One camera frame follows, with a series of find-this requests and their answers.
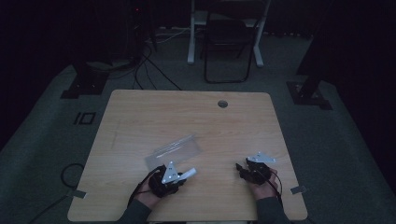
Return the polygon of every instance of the clear plastic bag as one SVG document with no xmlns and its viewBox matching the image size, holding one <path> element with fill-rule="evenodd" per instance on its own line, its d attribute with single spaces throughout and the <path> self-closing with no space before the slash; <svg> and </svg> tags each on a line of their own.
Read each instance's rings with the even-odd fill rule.
<svg viewBox="0 0 396 224">
<path fill-rule="evenodd" d="M 194 134 L 191 134 L 157 148 L 152 155 L 145 158 L 145 161 L 148 169 L 153 170 L 160 165 L 168 165 L 170 161 L 178 164 L 198 155 L 201 151 L 195 142 Z"/>
</svg>

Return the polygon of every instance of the hand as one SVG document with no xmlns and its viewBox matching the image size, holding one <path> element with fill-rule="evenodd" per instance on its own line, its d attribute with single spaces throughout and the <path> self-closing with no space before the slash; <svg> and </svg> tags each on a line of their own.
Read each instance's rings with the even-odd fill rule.
<svg viewBox="0 0 396 224">
<path fill-rule="evenodd" d="M 161 200 L 161 198 L 155 196 L 149 187 L 149 178 L 142 184 L 142 187 L 134 198 L 139 202 L 143 203 L 149 209 L 153 209 L 154 206 Z"/>
<path fill-rule="evenodd" d="M 270 168 L 270 171 L 274 174 L 277 174 L 277 170 Z M 276 176 L 274 174 L 271 174 L 269 181 L 274 185 L 277 190 L 277 183 L 275 182 Z M 276 197 L 276 190 L 270 184 L 268 184 L 268 182 L 265 182 L 262 185 L 252 184 L 248 182 L 248 186 L 250 187 L 256 201 L 263 198 Z"/>
</svg>

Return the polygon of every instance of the black cable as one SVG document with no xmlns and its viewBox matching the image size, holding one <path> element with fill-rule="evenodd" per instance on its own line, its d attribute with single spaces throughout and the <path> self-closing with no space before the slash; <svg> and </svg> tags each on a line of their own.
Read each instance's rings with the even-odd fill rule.
<svg viewBox="0 0 396 224">
<path fill-rule="evenodd" d="M 109 77 L 107 80 L 114 80 L 114 79 L 120 79 L 120 78 L 122 78 L 122 77 L 126 77 L 126 76 L 130 75 L 131 73 L 133 73 L 134 70 L 135 70 L 135 68 L 132 69 L 131 71 L 128 71 L 128 72 L 126 72 L 126 73 L 124 73 L 124 74 L 118 76 L 118 77 Z"/>
<path fill-rule="evenodd" d="M 38 220 L 44 213 L 48 212 L 51 208 L 53 208 L 55 205 L 57 205 L 58 203 L 60 203 L 61 201 L 63 201 L 65 198 L 67 198 L 66 195 L 64 195 L 62 198 L 60 198 L 58 201 L 56 201 L 55 203 L 52 203 L 50 206 L 48 206 L 46 209 L 44 209 L 42 212 L 40 212 L 37 216 L 35 216 L 30 222 L 29 224 L 35 223 L 36 220 Z"/>
<path fill-rule="evenodd" d="M 272 171 L 270 171 L 270 172 L 273 173 L 273 174 L 276 176 L 277 180 L 279 180 L 279 184 L 280 184 L 280 194 L 282 194 L 282 192 L 283 192 L 282 181 L 280 181 L 280 178 L 279 178 L 279 176 L 278 176 L 276 173 L 274 173 L 274 172 L 272 172 Z"/>
<path fill-rule="evenodd" d="M 145 64 L 145 69 L 146 69 L 146 76 L 148 77 L 148 81 L 151 83 L 151 85 L 154 87 L 154 89 L 157 90 L 157 87 L 154 85 L 151 78 L 149 77 L 149 71 L 148 71 L 148 67 L 146 66 L 146 64 Z"/>
<path fill-rule="evenodd" d="M 134 189 L 134 192 L 132 192 L 131 197 L 130 197 L 129 200 L 128 200 L 128 205 L 127 205 L 127 207 L 128 207 L 128 206 L 131 204 L 131 202 L 134 200 L 134 196 L 136 196 L 136 194 L 139 194 L 139 193 L 140 193 L 139 190 L 140 190 L 140 188 L 142 187 L 143 183 L 145 183 L 146 180 L 148 180 L 149 177 L 151 177 L 155 172 L 161 170 L 161 168 L 162 168 L 162 166 L 158 166 L 158 167 L 155 168 L 154 170 L 150 171 L 150 172 L 148 173 L 148 175 L 146 175 L 146 177 L 142 180 L 142 182 L 140 182 L 140 183 L 136 186 L 136 188 Z"/>
<path fill-rule="evenodd" d="M 110 68 L 98 68 L 98 67 L 94 67 L 92 65 L 89 65 L 89 67 L 93 70 L 93 71 L 97 71 L 97 72 L 118 72 L 118 71 L 127 71 L 130 69 L 133 69 L 136 67 L 138 62 L 136 62 L 136 59 L 132 59 L 130 60 L 128 63 L 126 64 L 122 64 L 120 66 L 117 67 L 110 67 Z"/>
<path fill-rule="evenodd" d="M 306 219 L 308 219 L 308 221 L 312 224 L 316 224 L 316 222 L 314 222 L 314 220 L 312 220 L 310 217 L 307 217 Z"/>
<path fill-rule="evenodd" d="M 139 191 L 139 192 L 137 192 L 136 194 L 147 193 L 147 192 L 151 192 L 151 189 L 145 190 L 145 191 Z"/>
<path fill-rule="evenodd" d="M 152 50 L 151 50 L 151 48 L 150 48 L 149 46 L 147 46 L 147 47 L 148 47 L 148 50 L 149 50 L 149 52 L 148 52 L 148 57 L 150 57 L 151 54 L 152 54 Z M 139 71 L 139 69 L 140 69 L 140 67 L 142 66 L 142 64 L 145 64 L 145 66 L 146 66 L 146 59 L 144 59 L 143 61 L 141 61 L 140 64 L 139 64 L 139 65 L 136 67 L 136 69 L 134 70 L 134 83 L 132 84 L 132 90 L 134 90 L 134 84 L 135 84 L 135 83 L 137 83 L 137 85 L 139 86 L 140 90 L 143 90 L 142 85 L 140 84 L 139 80 L 137 79 L 137 72 Z"/>
<path fill-rule="evenodd" d="M 181 88 L 175 82 L 173 82 L 152 60 L 147 58 L 145 55 L 143 55 L 143 57 L 145 57 L 148 62 L 151 63 L 169 82 L 171 82 L 176 88 L 181 91 Z"/>
<path fill-rule="evenodd" d="M 82 165 L 82 164 L 80 164 L 80 163 L 72 163 L 72 164 L 69 164 L 69 165 L 67 165 L 66 167 L 64 167 L 64 168 L 62 169 L 62 172 L 61 172 L 61 180 L 62 180 L 62 183 L 63 183 L 66 187 L 70 188 L 71 190 L 75 190 L 75 189 L 77 188 L 78 185 L 70 185 L 70 184 L 68 184 L 68 183 L 64 180 L 64 173 L 67 171 L 67 169 L 69 169 L 69 168 L 72 167 L 72 166 L 79 166 L 79 167 L 81 167 L 82 169 L 84 169 L 84 165 Z M 55 205 L 57 205 L 58 203 L 60 203 L 61 201 L 63 201 L 63 200 L 64 200 L 65 198 L 67 198 L 67 197 L 68 197 L 67 195 L 64 195 L 62 198 L 58 199 L 56 202 L 50 204 L 46 209 L 44 209 L 43 211 L 41 211 L 41 212 L 40 212 L 39 214 L 37 214 L 31 221 L 29 221 L 29 224 L 35 223 L 35 221 L 38 220 L 42 215 L 44 215 L 44 214 L 45 214 L 46 212 L 48 212 L 51 208 L 53 208 Z"/>
<path fill-rule="evenodd" d="M 281 205 L 282 208 L 283 208 L 282 194 L 279 193 L 279 191 L 277 191 L 277 188 L 274 186 L 274 184 L 271 183 L 271 181 L 270 181 L 269 179 L 267 179 L 267 178 L 265 177 L 265 175 L 262 174 L 262 172 L 260 172 L 259 170 L 256 170 L 256 171 L 257 171 L 262 177 L 264 177 L 265 181 L 275 190 L 277 200 L 279 201 L 280 205 Z M 282 182 L 280 182 L 280 179 L 279 179 L 278 176 L 277 176 L 277 179 L 279 180 L 279 184 L 280 184 L 280 188 L 281 188 L 281 192 L 282 192 L 282 190 L 283 190 L 283 189 L 282 189 Z"/>
</svg>

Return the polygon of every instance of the gray carpet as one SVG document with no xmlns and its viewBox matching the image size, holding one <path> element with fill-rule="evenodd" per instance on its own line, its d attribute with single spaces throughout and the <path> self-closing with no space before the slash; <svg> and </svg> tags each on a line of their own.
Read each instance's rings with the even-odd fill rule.
<svg viewBox="0 0 396 224">
<path fill-rule="evenodd" d="M 378 171 L 335 87 L 324 82 L 319 86 L 333 110 L 294 105 L 290 98 L 286 81 L 306 79 L 295 74 L 310 40 L 265 36 L 261 45 L 265 66 L 257 68 L 253 64 L 249 79 L 241 84 L 206 84 L 203 62 L 199 60 L 199 43 L 196 63 L 187 65 L 188 42 L 187 38 L 173 38 L 161 43 L 150 59 L 183 91 L 270 93 L 297 178 L 308 188 L 304 200 L 312 220 L 316 223 L 396 223 L 395 196 Z M 147 69 L 156 88 L 176 90 L 149 63 Z M 224 74 L 223 66 L 213 69 L 216 74 Z M 75 74 L 67 67 L 52 80 L 1 151 L 0 223 L 27 223 L 66 194 L 67 187 L 60 178 L 63 168 L 74 162 L 85 164 L 110 93 L 115 89 L 131 89 L 134 83 L 131 72 L 115 72 L 110 75 L 102 95 L 61 100 L 62 92 L 69 88 Z M 140 67 L 138 78 L 145 89 L 153 89 L 145 66 Z M 91 112 L 96 113 L 93 124 L 75 124 L 78 113 Z M 75 167 L 68 172 L 66 180 L 76 184 L 80 174 Z M 70 203 L 71 198 L 66 198 L 37 223 L 69 223 Z"/>
</svg>

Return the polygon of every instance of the cable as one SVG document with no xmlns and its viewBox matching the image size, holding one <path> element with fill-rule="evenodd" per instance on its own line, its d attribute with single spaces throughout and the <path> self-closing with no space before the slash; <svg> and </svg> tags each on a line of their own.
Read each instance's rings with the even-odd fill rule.
<svg viewBox="0 0 396 224">
<path fill-rule="evenodd" d="M 130 2 L 129 1 L 127 1 L 126 2 L 126 4 L 124 5 L 124 1 L 122 2 L 122 6 L 123 7 L 127 7 L 127 8 L 129 8 L 129 10 L 131 10 L 131 8 L 130 8 L 130 6 L 129 6 L 129 4 L 130 4 Z M 124 46 L 124 52 L 123 52 L 123 54 L 124 55 L 126 55 L 126 52 L 127 52 L 127 50 L 128 50 L 128 45 L 129 45 L 129 14 L 130 14 L 130 12 L 128 12 L 128 10 L 124 10 L 124 12 L 125 12 L 125 32 L 126 32 L 126 37 L 125 37 L 125 46 Z"/>
<path fill-rule="evenodd" d="M 147 193 L 147 192 L 151 192 L 151 189 L 145 190 L 145 191 L 139 191 L 139 192 L 137 192 L 136 194 Z"/>
<path fill-rule="evenodd" d="M 139 86 L 139 88 L 141 89 L 141 90 L 143 90 L 144 88 L 143 88 L 143 86 L 140 84 L 140 82 L 139 82 L 139 80 L 138 80 L 138 78 L 137 78 L 137 73 L 138 73 L 138 71 L 139 71 L 139 69 L 140 69 L 140 67 L 142 66 L 142 64 L 144 64 L 145 65 L 145 67 L 146 67 L 146 62 L 149 62 L 149 63 L 151 63 L 151 65 L 153 65 L 162 75 L 163 75 L 163 77 L 165 77 L 169 82 L 171 82 L 178 90 L 180 90 L 181 91 L 181 88 L 174 82 L 174 81 L 172 81 L 149 57 L 151 56 L 151 53 L 152 53 L 152 49 L 151 49 L 151 47 L 149 46 L 149 45 L 147 45 L 147 44 L 145 44 L 145 47 L 147 47 L 148 48 L 148 50 L 149 50 L 149 54 L 148 54 L 148 56 L 146 56 L 144 53 L 142 53 L 142 56 L 143 56 L 143 58 L 144 58 L 144 60 L 136 67 L 136 69 L 134 70 L 134 83 L 133 83 L 133 85 L 132 85 L 132 89 L 134 90 L 134 84 L 135 83 L 137 83 L 137 85 Z M 151 85 L 154 87 L 154 89 L 155 90 L 157 90 L 157 87 L 154 85 L 154 83 L 152 82 L 152 80 L 151 80 L 151 78 L 149 77 L 149 72 L 148 72 L 148 70 L 147 70 L 147 67 L 146 67 L 146 75 L 147 75 L 147 77 L 148 77 L 148 80 L 149 80 L 149 82 L 151 83 Z"/>
<path fill-rule="evenodd" d="M 107 80 L 114 80 L 114 79 L 120 79 L 122 77 L 126 77 L 126 76 L 130 75 L 134 70 L 135 70 L 135 68 L 132 71 L 128 71 L 118 77 L 109 77 Z"/>
<path fill-rule="evenodd" d="M 131 202 L 134 200 L 134 196 L 136 196 L 136 194 L 139 194 L 141 192 L 139 192 L 138 190 L 140 190 L 140 188 L 142 187 L 143 183 L 146 182 L 146 180 L 148 180 L 155 172 L 161 170 L 161 166 L 158 166 L 157 168 L 155 168 L 154 170 L 150 171 L 148 173 L 148 175 L 146 175 L 146 177 L 142 180 L 142 182 L 140 182 L 136 188 L 134 189 L 134 192 L 132 192 L 131 197 L 128 200 L 128 205 L 127 207 L 131 204 Z"/>
<path fill-rule="evenodd" d="M 316 224 L 316 222 L 315 222 L 314 220 L 312 220 L 310 217 L 307 217 L 306 219 L 307 219 L 310 223 Z"/>
<path fill-rule="evenodd" d="M 94 67 L 92 65 L 89 65 L 89 67 L 93 71 L 112 73 L 112 72 L 118 72 L 118 71 L 127 71 L 130 69 L 136 68 L 136 65 L 139 64 L 139 61 L 140 61 L 139 58 L 133 58 L 132 60 L 129 60 L 128 63 L 117 66 L 117 67 L 98 68 L 98 67 Z"/>
<path fill-rule="evenodd" d="M 165 43 L 165 42 L 167 42 L 168 40 L 170 40 L 170 39 L 172 39 L 172 38 L 174 38 L 174 37 L 176 37 L 176 36 L 178 36 L 178 35 L 183 34 L 185 31 L 187 31 L 187 30 L 189 30 L 189 29 L 190 29 L 190 27 L 185 28 L 185 29 L 183 29 L 181 32 L 179 32 L 179 33 L 177 33 L 177 34 L 174 34 L 174 35 L 171 35 L 170 37 L 166 38 L 166 39 L 163 40 L 163 41 L 157 42 L 157 44 Z M 160 36 L 160 35 L 170 35 L 170 34 L 158 34 L 158 35 L 155 35 L 155 36 Z"/>
<path fill-rule="evenodd" d="M 283 189 L 282 189 L 282 182 L 280 182 L 280 179 L 279 179 L 279 177 L 277 176 L 277 174 L 275 174 L 274 172 L 272 172 L 272 171 L 270 170 L 270 172 L 271 172 L 272 174 L 274 174 L 274 175 L 277 177 L 277 179 L 279 180 L 279 184 L 280 184 L 280 193 L 279 193 L 279 191 L 277 191 L 277 188 L 274 186 L 274 184 L 271 183 L 271 181 L 270 181 L 269 179 L 267 179 L 267 178 L 265 177 L 265 175 L 262 174 L 262 172 L 260 172 L 259 170 L 256 170 L 256 171 L 257 171 L 257 173 L 259 173 L 259 174 L 265 179 L 265 182 L 267 182 L 267 183 L 275 190 L 277 200 L 279 201 L 280 205 L 281 205 L 282 208 L 283 208 L 283 202 L 282 202 L 282 190 L 283 190 Z"/>
<path fill-rule="evenodd" d="M 282 192 L 283 192 L 282 181 L 280 181 L 280 178 L 279 178 L 279 176 L 276 173 L 272 172 L 271 170 L 270 170 L 270 172 L 273 173 L 276 176 L 277 180 L 279 180 L 280 194 L 282 194 Z"/>
<path fill-rule="evenodd" d="M 145 57 L 148 62 L 151 63 L 169 82 L 171 82 L 176 88 L 181 91 L 181 88 L 175 82 L 173 82 L 152 60 L 147 58 L 145 55 L 143 55 L 143 57 Z"/>
<path fill-rule="evenodd" d="M 64 173 L 67 171 L 67 169 L 69 169 L 69 168 L 72 167 L 72 166 L 79 166 L 79 167 L 82 168 L 82 170 L 84 170 L 84 165 L 82 165 L 82 164 L 80 164 L 80 163 L 72 163 L 72 164 L 69 164 L 69 165 L 65 166 L 65 167 L 62 169 L 62 172 L 61 172 L 61 180 L 62 180 L 62 183 L 63 183 L 66 187 L 70 188 L 71 190 L 75 190 L 75 189 L 77 188 L 78 185 L 70 185 L 70 184 L 68 184 L 68 183 L 64 180 Z M 58 203 L 62 202 L 62 201 L 63 201 L 65 198 L 67 198 L 67 197 L 68 197 L 67 195 L 64 195 L 64 196 L 62 196 L 62 198 L 58 199 L 56 202 L 50 204 L 46 209 L 44 209 L 43 211 L 41 211 L 41 212 L 40 212 L 39 214 L 37 214 L 31 221 L 29 221 L 29 224 L 35 223 L 35 221 L 38 220 L 42 215 L 44 215 L 44 214 L 45 214 L 46 212 L 48 212 L 51 208 L 53 208 L 53 207 L 54 207 L 55 205 L 57 205 Z"/>
<path fill-rule="evenodd" d="M 148 67 L 146 66 L 146 63 L 145 63 L 145 69 L 146 69 L 146 76 L 148 77 L 148 81 L 151 83 L 151 85 L 154 87 L 154 89 L 157 90 L 157 87 L 152 82 L 151 77 L 149 77 L 149 71 L 148 71 Z"/>
</svg>

